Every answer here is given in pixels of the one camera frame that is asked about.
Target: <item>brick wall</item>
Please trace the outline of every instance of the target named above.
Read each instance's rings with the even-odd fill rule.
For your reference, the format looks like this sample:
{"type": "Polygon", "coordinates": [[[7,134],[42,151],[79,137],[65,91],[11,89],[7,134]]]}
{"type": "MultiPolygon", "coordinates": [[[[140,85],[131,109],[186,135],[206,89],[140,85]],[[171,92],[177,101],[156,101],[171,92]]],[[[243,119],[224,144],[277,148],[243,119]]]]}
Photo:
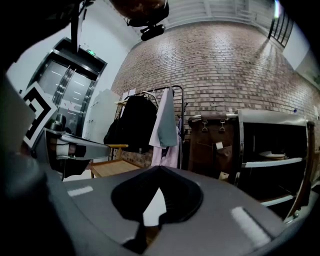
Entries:
{"type": "MultiPolygon", "coordinates": [[[[316,120],[320,92],[295,73],[282,50],[256,28],[229,22],[201,22],[169,29],[163,35],[134,47],[112,85],[122,95],[180,85],[188,103],[185,116],[228,112],[230,108],[271,110],[304,115],[316,120]]],[[[174,97],[181,111],[181,92],[174,97]]],[[[316,146],[320,123],[316,122],[316,146]]],[[[152,153],[126,154],[147,166],[152,153]]]]}

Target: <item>shelf board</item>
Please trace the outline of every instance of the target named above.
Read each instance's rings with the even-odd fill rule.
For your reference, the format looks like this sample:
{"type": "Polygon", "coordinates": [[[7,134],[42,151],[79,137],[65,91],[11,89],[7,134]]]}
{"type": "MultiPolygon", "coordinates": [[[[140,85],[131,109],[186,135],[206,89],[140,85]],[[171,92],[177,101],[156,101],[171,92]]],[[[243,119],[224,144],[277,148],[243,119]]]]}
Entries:
{"type": "Polygon", "coordinates": [[[276,198],[276,199],[273,199],[273,200],[269,200],[269,201],[263,201],[263,202],[260,202],[260,203],[263,206],[268,207],[268,206],[274,206],[274,205],[277,205],[277,204],[281,204],[281,203],[289,201],[289,200],[291,200],[293,198],[294,198],[294,196],[289,194],[289,195],[285,195],[283,197],[279,197],[279,198],[276,198]]]}
{"type": "Polygon", "coordinates": [[[243,168],[258,168],[258,167],[272,167],[272,166],[282,166],[301,162],[302,157],[290,158],[285,160],[275,160],[275,161],[259,161],[259,162],[246,162],[242,164],[243,168]]]}

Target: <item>glass door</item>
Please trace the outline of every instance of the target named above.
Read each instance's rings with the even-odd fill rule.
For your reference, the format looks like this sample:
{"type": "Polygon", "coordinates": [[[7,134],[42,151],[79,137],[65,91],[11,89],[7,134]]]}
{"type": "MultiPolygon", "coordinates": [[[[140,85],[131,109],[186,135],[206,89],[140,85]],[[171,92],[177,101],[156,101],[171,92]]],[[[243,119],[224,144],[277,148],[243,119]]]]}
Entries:
{"type": "Polygon", "coordinates": [[[82,136],[84,113],[95,80],[94,75],[80,66],[67,66],[54,60],[46,65],[38,83],[56,105],[57,113],[65,116],[66,132],[82,136]]]}

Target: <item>brown bag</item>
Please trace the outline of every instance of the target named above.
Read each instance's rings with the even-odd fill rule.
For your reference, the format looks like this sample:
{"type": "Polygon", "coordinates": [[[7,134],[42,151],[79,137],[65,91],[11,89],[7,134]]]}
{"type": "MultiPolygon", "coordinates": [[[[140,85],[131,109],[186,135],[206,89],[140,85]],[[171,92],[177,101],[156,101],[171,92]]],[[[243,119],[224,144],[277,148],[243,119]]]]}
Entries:
{"type": "Polygon", "coordinates": [[[188,170],[219,178],[220,172],[230,174],[233,163],[234,125],[226,115],[202,115],[190,121],[191,142],[188,170]],[[217,149],[216,143],[223,148],[217,149]]]}

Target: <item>exit sign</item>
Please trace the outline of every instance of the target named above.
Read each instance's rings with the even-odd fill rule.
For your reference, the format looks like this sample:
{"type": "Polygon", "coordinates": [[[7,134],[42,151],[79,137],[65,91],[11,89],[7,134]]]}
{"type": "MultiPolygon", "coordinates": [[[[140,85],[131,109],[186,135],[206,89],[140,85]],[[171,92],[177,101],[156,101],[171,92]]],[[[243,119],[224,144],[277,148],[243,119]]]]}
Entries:
{"type": "Polygon", "coordinates": [[[87,50],[87,52],[90,53],[92,56],[96,55],[92,50],[87,50]]]}

